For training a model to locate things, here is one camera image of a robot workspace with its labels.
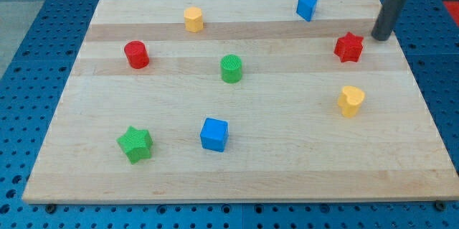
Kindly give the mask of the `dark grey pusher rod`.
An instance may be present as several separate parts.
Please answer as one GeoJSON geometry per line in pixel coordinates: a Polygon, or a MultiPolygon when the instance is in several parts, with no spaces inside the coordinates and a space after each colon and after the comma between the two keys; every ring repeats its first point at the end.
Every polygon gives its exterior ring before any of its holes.
{"type": "Polygon", "coordinates": [[[384,0],[372,29],[372,37],[378,41],[389,39],[406,0],[384,0]]]}

